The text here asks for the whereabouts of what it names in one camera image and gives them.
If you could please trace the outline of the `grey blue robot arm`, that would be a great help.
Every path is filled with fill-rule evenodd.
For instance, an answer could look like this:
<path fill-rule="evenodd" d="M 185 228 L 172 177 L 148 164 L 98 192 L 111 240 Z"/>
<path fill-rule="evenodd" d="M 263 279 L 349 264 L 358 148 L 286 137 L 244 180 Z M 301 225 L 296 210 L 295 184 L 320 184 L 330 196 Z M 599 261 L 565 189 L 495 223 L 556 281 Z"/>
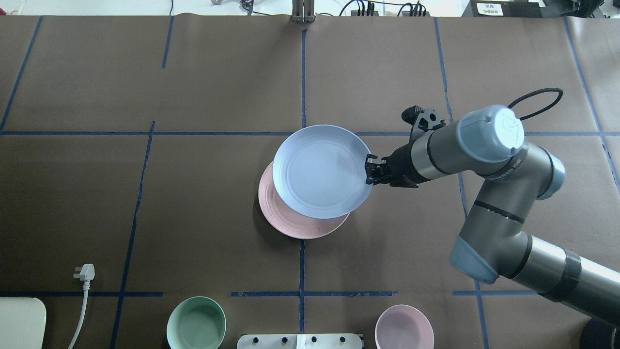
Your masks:
<path fill-rule="evenodd" d="M 564 164 L 527 141 L 514 112 L 492 105 L 450 125 L 412 106 L 402 113 L 409 141 L 390 156 L 368 154 L 366 183 L 416 188 L 471 171 L 483 178 L 449 260 L 470 278 L 513 280 L 552 302 L 618 328 L 619 274 L 566 248 L 533 237 L 523 225 L 535 201 L 562 187 Z"/>

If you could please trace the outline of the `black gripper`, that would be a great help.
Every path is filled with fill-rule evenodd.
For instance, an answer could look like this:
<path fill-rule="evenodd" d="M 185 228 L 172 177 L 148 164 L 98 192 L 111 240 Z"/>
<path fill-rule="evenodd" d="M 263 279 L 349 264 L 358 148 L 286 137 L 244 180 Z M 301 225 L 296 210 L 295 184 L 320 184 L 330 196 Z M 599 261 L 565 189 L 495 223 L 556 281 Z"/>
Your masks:
<path fill-rule="evenodd" d="M 379 159 L 368 154 L 365 159 L 367 185 L 390 185 L 399 188 L 418 188 L 419 175 L 411 160 L 411 146 L 397 148 L 390 156 Z"/>

